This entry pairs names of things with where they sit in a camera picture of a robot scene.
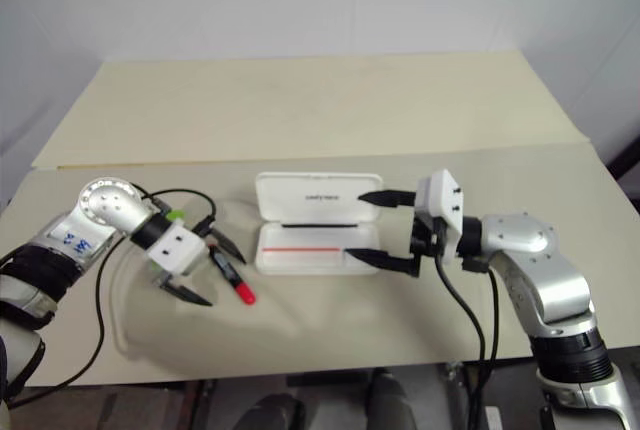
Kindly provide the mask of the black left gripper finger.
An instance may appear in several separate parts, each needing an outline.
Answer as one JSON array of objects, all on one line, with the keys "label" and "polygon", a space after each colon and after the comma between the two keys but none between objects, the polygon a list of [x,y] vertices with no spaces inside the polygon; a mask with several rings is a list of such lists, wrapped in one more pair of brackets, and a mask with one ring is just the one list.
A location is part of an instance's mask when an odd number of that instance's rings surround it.
[{"label": "black left gripper finger", "polygon": [[220,230],[211,227],[209,229],[209,234],[213,237],[218,247],[230,254],[236,260],[240,261],[242,264],[246,263],[246,259],[237,245]]},{"label": "black left gripper finger", "polygon": [[160,288],[183,302],[205,307],[212,306],[209,300],[183,285],[175,285],[171,281],[165,281],[160,285]]}]

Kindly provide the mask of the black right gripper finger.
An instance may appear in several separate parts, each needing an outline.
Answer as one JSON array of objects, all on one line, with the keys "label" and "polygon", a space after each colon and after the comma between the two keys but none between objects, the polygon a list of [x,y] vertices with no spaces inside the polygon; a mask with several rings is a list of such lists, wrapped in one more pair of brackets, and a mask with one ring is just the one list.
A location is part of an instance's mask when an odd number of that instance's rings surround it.
[{"label": "black right gripper finger", "polygon": [[420,258],[401,258],[391,256],[388,252],[365,248],[348,248],[345,252],[355,259],[366,263],[374,268],[393,271],[418,277],[420,275]]},{"label": "black right gripper finger", "polygon": [[358,196],[360,201],[385,208],[413,207],[415,198],[416,194],[414,192],[402,190],[371,191]]}]

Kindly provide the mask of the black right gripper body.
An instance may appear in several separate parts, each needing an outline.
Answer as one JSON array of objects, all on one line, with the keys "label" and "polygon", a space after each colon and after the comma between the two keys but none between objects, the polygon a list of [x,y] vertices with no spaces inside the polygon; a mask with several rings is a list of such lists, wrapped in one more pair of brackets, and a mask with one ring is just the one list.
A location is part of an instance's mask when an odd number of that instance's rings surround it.
[{"label": "black right gripper body", "polygon": [[448,224],[443,217],[433,217],[424,212],[415,212],[410,237],[410,253],[416,260],[432,259],[445,255]]}]

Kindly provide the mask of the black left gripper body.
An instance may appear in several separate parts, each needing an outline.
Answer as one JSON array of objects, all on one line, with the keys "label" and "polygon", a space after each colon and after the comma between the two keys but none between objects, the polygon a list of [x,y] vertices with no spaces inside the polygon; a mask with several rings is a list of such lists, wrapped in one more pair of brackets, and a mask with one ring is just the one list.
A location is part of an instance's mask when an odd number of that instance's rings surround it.
[{"label": "black left gripper body", "polygon": [[165,281],[179,283],[203,264],[208,257],[209,229],[207,220],[194,226],[180,217],[170,221],[169,228],[149,248],[156,286]]}]

